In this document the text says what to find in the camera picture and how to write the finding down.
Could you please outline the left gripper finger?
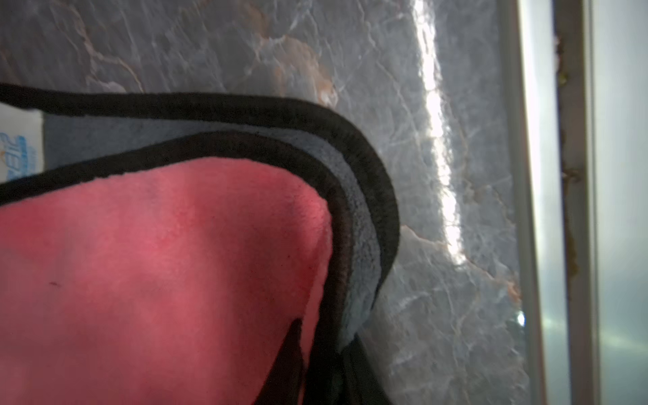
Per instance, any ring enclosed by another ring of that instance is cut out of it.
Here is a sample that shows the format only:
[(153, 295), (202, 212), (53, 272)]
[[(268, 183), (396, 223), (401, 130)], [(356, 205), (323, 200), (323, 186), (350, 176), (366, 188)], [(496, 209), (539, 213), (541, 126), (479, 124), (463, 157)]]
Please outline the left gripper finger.
[(388, 398), (359, 335), (341, 353), (312, 361), (306, 373), (304, 404), (382, 404)]

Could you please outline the pink grey dishcloth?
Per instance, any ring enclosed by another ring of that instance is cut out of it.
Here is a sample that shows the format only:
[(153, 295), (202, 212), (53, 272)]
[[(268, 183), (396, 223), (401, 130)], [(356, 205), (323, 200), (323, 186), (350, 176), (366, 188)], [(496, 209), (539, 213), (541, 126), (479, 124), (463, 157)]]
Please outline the pink grey dishcloth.
[(380, 157), (323, 107), (1, 87), (4, 404), (304, 404), (398, 246)]

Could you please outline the aluminium front rail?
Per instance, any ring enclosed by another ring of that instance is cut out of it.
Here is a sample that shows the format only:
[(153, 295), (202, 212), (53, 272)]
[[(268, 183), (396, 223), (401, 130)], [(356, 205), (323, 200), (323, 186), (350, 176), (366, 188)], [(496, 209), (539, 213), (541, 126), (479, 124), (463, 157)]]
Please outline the aluminium front rail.
[(647, 401), (647, 4), (500, 1), (535, 404)]

